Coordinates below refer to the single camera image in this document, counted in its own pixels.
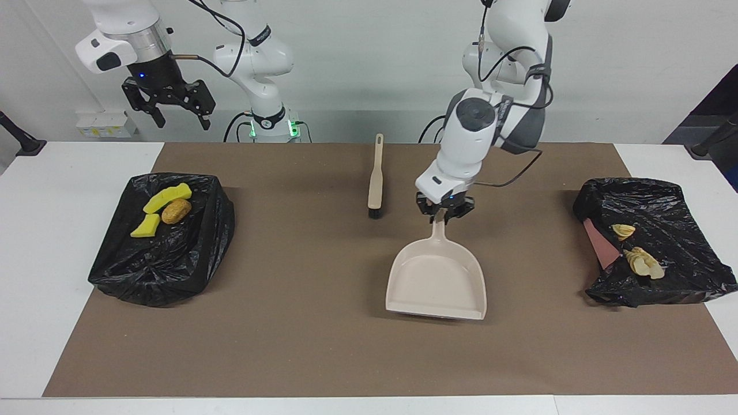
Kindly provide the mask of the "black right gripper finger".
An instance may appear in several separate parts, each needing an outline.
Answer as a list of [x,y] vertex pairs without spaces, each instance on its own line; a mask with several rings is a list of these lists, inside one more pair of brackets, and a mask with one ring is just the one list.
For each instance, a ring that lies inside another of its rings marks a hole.
[[121,88],[126,95],[127,101],[129,102],[132,110],[142,111],[149,115],[159,129],[164,127],[165,119],[163,117],[163,113],[161,113],[160,109],[157,107],[156,98],[146,100],[140,87],[135,81],[123,81]]
[[198,80],[185,84],[183,103],[186,110],[197,116],[201,128],[205,131],[209,130],[210,116],[216,107],[216,102],[205,81]]

